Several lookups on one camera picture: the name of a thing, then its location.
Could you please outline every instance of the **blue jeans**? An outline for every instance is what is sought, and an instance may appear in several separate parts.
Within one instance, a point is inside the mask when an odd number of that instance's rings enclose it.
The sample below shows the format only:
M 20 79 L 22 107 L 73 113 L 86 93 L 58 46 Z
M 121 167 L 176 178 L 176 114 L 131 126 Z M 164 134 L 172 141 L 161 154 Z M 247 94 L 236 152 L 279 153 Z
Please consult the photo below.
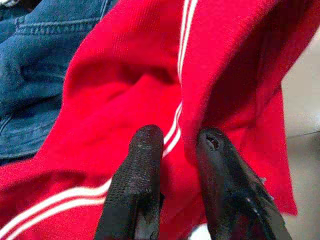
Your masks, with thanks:
M 42 0 L 28 14 L 0 8 L 0 165 L 38 151 L 71 58 L 115 1 Z

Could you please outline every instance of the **textured grip surface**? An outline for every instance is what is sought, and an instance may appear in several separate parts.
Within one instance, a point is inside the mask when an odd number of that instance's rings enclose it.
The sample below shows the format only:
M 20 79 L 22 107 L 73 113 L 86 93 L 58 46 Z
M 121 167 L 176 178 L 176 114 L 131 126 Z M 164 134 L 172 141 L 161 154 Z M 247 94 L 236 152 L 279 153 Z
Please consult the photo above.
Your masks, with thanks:
M 128 156 L 112 178 L 96 240 L 135 239 L 135 234 L 138 239 L 157 239 L 163 142 L 163 133 L 155 125 L 135 133 Z

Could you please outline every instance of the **red jacket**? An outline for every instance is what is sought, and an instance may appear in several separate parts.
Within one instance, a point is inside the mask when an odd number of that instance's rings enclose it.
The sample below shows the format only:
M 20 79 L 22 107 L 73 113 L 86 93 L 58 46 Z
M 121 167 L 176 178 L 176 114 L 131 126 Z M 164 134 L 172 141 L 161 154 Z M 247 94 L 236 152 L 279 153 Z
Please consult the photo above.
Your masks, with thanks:
M 281 79 L 320 22 L 317 0 L 119 0 L 80 45 L 38 154 L 0 167 L 0 239 L 93 239 L 135 131 L 162 128 L 160 239 L 205 221 L 201 126 L 221 128 L 296 214 Z

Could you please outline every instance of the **red fabric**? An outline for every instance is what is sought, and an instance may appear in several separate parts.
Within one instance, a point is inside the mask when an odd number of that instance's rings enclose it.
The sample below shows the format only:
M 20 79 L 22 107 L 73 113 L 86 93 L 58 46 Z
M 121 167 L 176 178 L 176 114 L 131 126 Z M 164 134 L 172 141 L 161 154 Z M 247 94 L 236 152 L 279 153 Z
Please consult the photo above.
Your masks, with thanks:
M 0 239 L 92 239 L 107 181 L 146 124 L 168 136 L 160 239 L 179 239 L 205 221 L 195 167 L 201 126 L 225 131 L 279 209 L 297 214 L 281 79 L 319 26 L 320 2 L 186 2 L 183 22 L 180 0 L 119 0 L 83 41 L 43 147 L 0 168 Z

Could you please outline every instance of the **tile floor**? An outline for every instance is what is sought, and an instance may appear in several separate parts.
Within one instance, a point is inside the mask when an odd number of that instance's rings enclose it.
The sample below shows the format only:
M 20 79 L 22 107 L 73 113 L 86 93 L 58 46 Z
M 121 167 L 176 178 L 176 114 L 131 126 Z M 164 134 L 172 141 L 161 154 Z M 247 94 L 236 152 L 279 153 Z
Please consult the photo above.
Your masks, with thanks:
M 287 149 L 298 216 L 284 216 L 293 240 L 320 240 L 320 30 L 282 88 Z

